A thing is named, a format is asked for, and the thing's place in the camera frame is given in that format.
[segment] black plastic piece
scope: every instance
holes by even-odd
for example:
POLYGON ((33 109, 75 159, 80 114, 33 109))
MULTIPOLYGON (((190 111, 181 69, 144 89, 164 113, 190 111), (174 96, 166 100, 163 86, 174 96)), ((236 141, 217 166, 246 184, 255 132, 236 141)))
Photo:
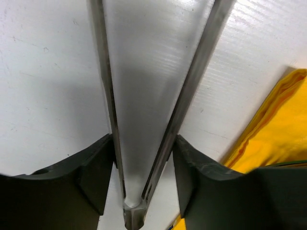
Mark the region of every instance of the black plastic piece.
POLYGON ((108 134, 32 175, 0 175, 0 229, 96 230, 114 155, 108 134))
POLYGON ((187 230, 307 229, 307 169, 230 170, 178 136, 173 158, 187 230))

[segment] metal rod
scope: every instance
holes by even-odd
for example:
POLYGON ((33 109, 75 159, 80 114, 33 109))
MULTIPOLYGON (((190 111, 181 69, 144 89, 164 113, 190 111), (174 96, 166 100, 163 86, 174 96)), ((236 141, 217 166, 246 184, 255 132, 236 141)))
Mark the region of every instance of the metal rod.
POLYGON ((224 23, 232 9, 234 0, 215 0, 196 48, 191 66, 183 83, 173 113, 166 127, 158 153, 142 193, 142 199, 149 205, 159 178, 171 153, 175 138, 187 114, 196 89, 209 64, 224 23))
POLYGON ((109 50, 106 37, 106 22, 103 8, 103 0, 89 0, 94 24, 94 33, 99 57, 100 75, 105 89, 107 108, 112 129, 115 155, 118 166, 120 187, 123 199, 126 198, 126 189, 124 182, 123 164, 119 143, 118 122, 115 109, 114 91, 112 83, 112 73, 110 66, 109 50))

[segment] v-shaped metal frame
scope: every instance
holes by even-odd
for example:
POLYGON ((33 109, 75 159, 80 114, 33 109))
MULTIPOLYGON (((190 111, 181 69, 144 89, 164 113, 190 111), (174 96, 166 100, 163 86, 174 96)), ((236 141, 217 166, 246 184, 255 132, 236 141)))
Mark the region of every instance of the v-shaped metal frame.
POLYGON ((195 51, 192 63, 183 83, 181 92, 166 127, 162 142, 154 163, 150 170, 147 182, 142 192, 141 202, 136 207, 125 204, 126 191, 123 164, 120 151, 118 123, 113 94, 112 71, 110 66, 109 51, 106 37, 106 23, 103 0, 89 0, 92 10, 94 32, 97 42, 97 50, 100 63, 100 74, 106 92, 107 108, 110 117, 111 129, 115 145, 115 155, 118 166, 121 193, 123 197, 123 210, 125 226, 128 230, 138 230, 144 225, 144 219, 150 201, 158 184, 159 178, 171 153, 175 138, 186 116, 189 105, 193 99, 199 82, 209 64, 219 35, 224 23, 232 9, 234 0, 215 0, 204 27, 198 47, 195 51))

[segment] white plastic panel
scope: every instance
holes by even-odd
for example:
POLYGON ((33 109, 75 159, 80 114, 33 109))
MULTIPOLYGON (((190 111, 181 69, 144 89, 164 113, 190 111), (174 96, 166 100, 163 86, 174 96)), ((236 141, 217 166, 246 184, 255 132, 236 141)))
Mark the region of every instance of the white plastic panel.
MULTIPOLYGON (((106 1, 131 191, 142 190, 210 4, 106 1)), ((305 0, 235 4, 180 131, 196 148, 220 158, 284 70, 307 66, 306 12, 305 0)), ((0 172, 31 173, 107 132, 86 1, 1 1, 0 172)), ((99 229, 125 229, 120 199, 114 170, 99 229)), ((177 212, 170 161, 143 229, 164 230, 177 212)))

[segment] yellow fabric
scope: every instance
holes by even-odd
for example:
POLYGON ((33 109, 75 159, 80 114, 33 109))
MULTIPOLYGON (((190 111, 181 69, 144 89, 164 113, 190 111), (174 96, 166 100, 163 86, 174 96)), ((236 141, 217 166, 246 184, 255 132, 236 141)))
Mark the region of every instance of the yellow fabric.
MULTIPOLYGON (((281 79, 223 164, 241 173, 281 162, 307 160, 307 69, 281 79)), ((185 230, 181 219, 174 230, 185 230)))

